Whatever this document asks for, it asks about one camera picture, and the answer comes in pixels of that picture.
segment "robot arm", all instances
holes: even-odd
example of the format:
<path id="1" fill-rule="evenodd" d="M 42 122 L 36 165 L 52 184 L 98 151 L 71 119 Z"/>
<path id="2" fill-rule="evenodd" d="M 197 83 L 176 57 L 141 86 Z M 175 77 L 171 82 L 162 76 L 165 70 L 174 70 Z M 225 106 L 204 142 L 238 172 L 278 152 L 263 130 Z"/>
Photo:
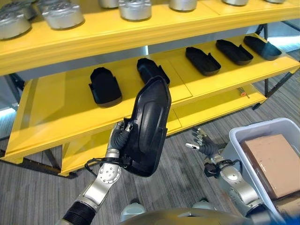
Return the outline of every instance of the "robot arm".
<path id="1" fill-rule="evenodd" d="M 82 191 L 74 204 L 56 225 L 89 225 L 99 211 L 111 186 L 118 181 L 121 169 L 117 161 L 120 149 L 126 144 L 132 125 L 124 129 L 124 122 L 118 122 L 112 129 L 105 158 L 96 179 Z"/>
<path id="2" fill-rule="evenodd" d="M 233 166 L 240 161 L 226 160 L 221 156 L 216 144 L 201 129 L 197 129 L 197 143 L 199 146 L 186 143 L 186 146 L 205 154 L 211 163 L 205 164 L 204 172 L 207 177 L 218 179 L 220 187 L 227 192 L 231 201 L 244 217 L 252 218 L 258 211 L 267 211 L 263 201 L 256 191 L 242 177 L 241 173 Z M 264 213 L 263 220 L 270 221 L 268 213 Z"/>

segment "yellow shelf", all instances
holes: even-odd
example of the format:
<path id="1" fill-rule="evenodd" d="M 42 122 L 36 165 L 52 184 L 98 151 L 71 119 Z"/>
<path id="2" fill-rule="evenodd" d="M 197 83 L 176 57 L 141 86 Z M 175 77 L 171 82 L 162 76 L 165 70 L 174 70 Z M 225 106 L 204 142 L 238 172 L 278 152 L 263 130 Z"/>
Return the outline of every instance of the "yellow shelf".
<path id="1" fill-rule="evenodd" d="M 181 124 L 171 109 L 167 122 L 168 132 L 180 127 Z M 68 175 L 69 172 L 82 168 L 91 158 L 104 157 L 110 133 L 111 130 L 106 130 L 64 144 L 62 149 L 61 175 Z"/>
<path id="2" fill-rule="evenodd" d="M 197 101 L 171 110 L 168 117 L 168 133 L 171 135 L 236 110 L 263 102 L 266 98 L 252 85 L 244 86 L 249 98 L 241 97 L 238 90 Z M 64 144 L 61 175 L 80 169 L 91 158 L 103 157 L 110 130 Z"/>
<path id="3" fill-rule="evenodd" d="M 97 54 L 152 45 L 239 27 L 299 18 L 299 2 L 271 4 L 250 0 L 244 7 L 221 0 L 200 0 L 189 13 L 153 2 L 152 17 L 142 22 L 120 18 L 118 9 L 101 9 L 96 0 L 77 0 L 85 23 L 71 30 L 52 30 L 41 18 L 19 38 L 0 41 L 0 75 Z"/>
<path id="4" fill-rule="evenodd" d="M 168 74 L 172 101 L 191 97 L 190 92 L 161 54 L 149 58 Z M 136 69 L 139 58 L 81 68 L 29 81 L 24 88 L 4 160 L 19 162 L 20 157 L 92 135 L 113 127 L 129 117 L 135 97 L 144 86 Z M 121 103 L 100 108 L 93 100 L 90 74 L 105 67 L 116 76 L 122 92 Z"/>
<path id="5" fill-rule="evenodd" d="M 256 34 L 248 35 L 260 38 L 266 42 L 266 40 Z M 228 90 L 236 89 L 242 85 L 254 83 L 281 73 L 294 73 L 300 67 L 300 63 L 298 61 L 284 52 L 274 61 L 264 60 L 243 43 L 244 36 L 246 35 L 226 39 L 237 46 L 242 44 L 243 47 L 253 55 L 253 60 L 244 66 L 234 64 L 224 54 L 222 54 L 216 48 L 216 41 L 194 46 L 201 49 L 206 54 L 211 53 L 211 55 L 221 64 L 220 71 L 213 76 L 207 77 L 199 75 L 198 70 L 186 58 L 185 48 L 165 52 L 165 57 L 170 61 L 193 97 L 195 97 L 194 100 L 214 96 Z M 181 102 L 183 104 L 188 103 L 188 101 L 182 100 L 178 101 L 176 105 L 180 105 Z"/>
<path id="6" fill-rule="evenodd" d="M 243 36 L 229 40 L 239 44 Z M 300 66 L 285 53 L 275 61 L 266 61 L 249 49 L 254 56 L 253 61 L 245 66 L 236 66 L 216 49 L 215 42 L 196 47 L 206 53 L 212 52 L 222 65 L 218 74 L 210 77 L 201 75 L 185 58 L 185 49 L 147 56 L 161 65 L 171 80 L 169 88 L 173 109 L 282 72 L 294 71 Z M 29 81 L 25 85 L 2 159 L 20 163 L 26 155 L 108 130 L 115 122 L 129 117 L 135 97 L 143 87 L 136 69 L 138 59 L 81 68 Z M 116 76 L 123 94 L 120 104 L 105 109 L 94 103 L 88 86 L 93 69 L 102 66 Z"/>
<path id="7" fill-rule="evenodd" d="M 182 128 L 187 129 L 266 100 L 266 97 L 251 84 L 243 88 L 249 98 L 241 97 L 240 92 L 235 89 L 178 107 L 174 112 Z"/>

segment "gray plastic bin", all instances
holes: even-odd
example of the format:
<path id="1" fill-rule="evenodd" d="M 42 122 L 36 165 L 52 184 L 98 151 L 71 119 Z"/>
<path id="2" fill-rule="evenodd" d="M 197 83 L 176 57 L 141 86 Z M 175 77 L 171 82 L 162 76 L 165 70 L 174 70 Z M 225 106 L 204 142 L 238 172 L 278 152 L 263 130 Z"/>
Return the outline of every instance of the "gray plastic bin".
<path id="1" fill-rule="evenodd" d="M 290 119 L 278 118 L 232 129 L 229 132 L 230 142 L 226 145 L 222 155 L 231 160 L 239 159 L 242 161 L 242 175 L 245 181 L 256 190 L 259 197 L 273 213 L 274 218 L 277 221 L 283 221 L 283 218 L 276 210 L 262 183 L 258 179 L 253 167 L 251 166 L 251 163 L 240 146 L 240 143 L 245 140 L 277 134 L 282 134 L 289 144 L 294 148 L 295 152 L 298 155 L 300 154 L 300 128 Z"/>

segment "small orange object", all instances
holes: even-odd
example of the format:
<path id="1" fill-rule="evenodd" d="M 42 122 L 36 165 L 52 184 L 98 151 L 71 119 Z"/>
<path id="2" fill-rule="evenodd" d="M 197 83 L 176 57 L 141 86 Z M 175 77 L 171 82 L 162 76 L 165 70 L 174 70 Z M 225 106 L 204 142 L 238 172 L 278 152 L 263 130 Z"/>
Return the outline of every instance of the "small orange object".
<path id="1" fill-rule="evenodd" d="M 247 93 L 245 92 L 245 90 L 243 88 L 238 88 L 238 90 L 240 91 L 240 96 L 246 96 Z"/>

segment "cardboard box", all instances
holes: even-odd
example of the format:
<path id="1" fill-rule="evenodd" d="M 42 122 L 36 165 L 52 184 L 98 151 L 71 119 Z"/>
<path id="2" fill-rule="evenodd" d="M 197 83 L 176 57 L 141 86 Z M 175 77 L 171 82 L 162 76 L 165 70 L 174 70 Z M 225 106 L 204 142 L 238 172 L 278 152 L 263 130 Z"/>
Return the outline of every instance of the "cardboard box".
<path id="1" fill-rule="evenodd" d="M 300 190 L 300 158 L 282 135 L 259 137 L 241 146 L 271 199 Z"/>
<path id="2" fill-rule="evenodd" d="M 274 202 L 274 205 L 284 217 L 296 218 L 300 215 L 300 193 L 279 199 Z"/>

